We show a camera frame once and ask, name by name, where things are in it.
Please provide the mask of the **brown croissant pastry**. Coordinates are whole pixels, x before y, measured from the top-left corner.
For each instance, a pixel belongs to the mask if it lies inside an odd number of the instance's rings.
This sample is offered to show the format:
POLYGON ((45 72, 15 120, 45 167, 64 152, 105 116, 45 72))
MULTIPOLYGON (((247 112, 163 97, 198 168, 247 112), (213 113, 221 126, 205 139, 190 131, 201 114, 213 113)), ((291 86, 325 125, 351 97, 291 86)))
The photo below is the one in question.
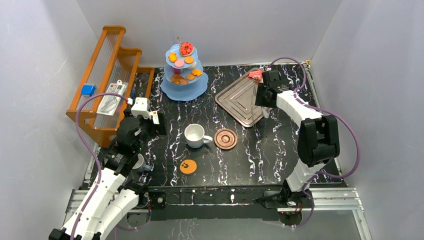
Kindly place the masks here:
POLYGON ((179 75, 179 74, 173 74, 170 77, 170 82, 173 84, 177 84, 177 85, 188 85, 189 82, 186 78, 184 78, 183 76, 179 75))

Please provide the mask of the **round orange cookie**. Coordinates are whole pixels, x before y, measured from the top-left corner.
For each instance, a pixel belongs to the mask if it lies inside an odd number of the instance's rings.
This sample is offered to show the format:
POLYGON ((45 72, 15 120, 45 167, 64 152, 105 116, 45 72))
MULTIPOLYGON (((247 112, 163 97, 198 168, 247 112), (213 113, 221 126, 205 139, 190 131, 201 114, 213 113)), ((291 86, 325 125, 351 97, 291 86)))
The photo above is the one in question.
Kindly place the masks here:
POLYGON ((186 57, 184 57, 184 62, 186 64, 190 65, 194 62, 194 58, 192 56, 186 56, 186 57))
POLYGON ((193 74, 191 74, 191 73, 189 73, 187 76, 186 76, 186 79, 187 80, 189 80, 189 81, 192 81, 192 80, 194 80, 195 79, 195 75, 193 75, 193 74))

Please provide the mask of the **pink round macaron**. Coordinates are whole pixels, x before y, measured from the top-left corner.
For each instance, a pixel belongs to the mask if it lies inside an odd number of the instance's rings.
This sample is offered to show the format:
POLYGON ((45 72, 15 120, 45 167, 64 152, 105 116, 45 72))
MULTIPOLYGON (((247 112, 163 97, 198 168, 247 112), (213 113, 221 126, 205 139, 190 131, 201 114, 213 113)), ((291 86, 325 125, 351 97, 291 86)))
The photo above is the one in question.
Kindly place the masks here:
POLYGON ((184 62, 184 60, 183 60, 183 59, 177 59, 177 60, 174 62, 174 66, 175 66, 176 68, 182 68, 184 65, 185 65, 185 62, 184 62))

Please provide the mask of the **orange fish-shaped cookie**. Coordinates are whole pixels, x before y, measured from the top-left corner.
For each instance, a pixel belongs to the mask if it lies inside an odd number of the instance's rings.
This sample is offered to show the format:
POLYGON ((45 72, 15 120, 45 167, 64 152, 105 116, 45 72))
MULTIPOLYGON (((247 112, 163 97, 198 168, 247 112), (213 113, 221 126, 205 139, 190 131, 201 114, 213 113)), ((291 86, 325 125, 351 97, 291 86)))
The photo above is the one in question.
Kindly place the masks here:
POLYGON ((176 55, 176 53, 175 53, 175 52, 171 52, 171 53, 168 55, 168 59, 169 59, 169 61, 170 61, 171 63, 175 63, 175 62, 178 60, 178 57, 177 57, 177 55, 176 55))

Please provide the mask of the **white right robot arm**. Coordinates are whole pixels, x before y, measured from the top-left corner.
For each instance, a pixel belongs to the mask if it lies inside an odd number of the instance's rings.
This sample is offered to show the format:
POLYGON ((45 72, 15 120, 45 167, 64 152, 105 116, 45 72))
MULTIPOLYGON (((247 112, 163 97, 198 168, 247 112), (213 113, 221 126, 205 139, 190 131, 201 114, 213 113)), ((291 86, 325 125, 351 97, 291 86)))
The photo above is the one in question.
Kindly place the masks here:
POLYGON ((298 161, 293 172, 284 180, 280 192, 266 191, 256 202, 295 207, 310 193, 308 188, 316 173, 340 154, 338 121, 335 116, 323 115, 302 102, 294 90, 283 85, 276 69, 262 72, 255 105, 265 118, 273 108, 279 108, 299 129, 298 161))

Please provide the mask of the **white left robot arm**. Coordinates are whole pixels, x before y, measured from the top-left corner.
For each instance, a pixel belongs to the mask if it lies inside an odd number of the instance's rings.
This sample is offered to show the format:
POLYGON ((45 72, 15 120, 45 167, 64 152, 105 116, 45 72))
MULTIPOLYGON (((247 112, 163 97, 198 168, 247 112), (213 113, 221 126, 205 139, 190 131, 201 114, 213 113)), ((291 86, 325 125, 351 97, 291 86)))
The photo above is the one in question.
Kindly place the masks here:
POLYGON ((162 112, 152 111, 148 118, 127 115, 120 121, 117 136, 104 154, 97 177, 72 217, 54 228, 50 240, 104 240, 119 221, 134 207, 149 203, 148 188, 126 178, 141 160, 142 148, 158 135, 167 134, 162 112))

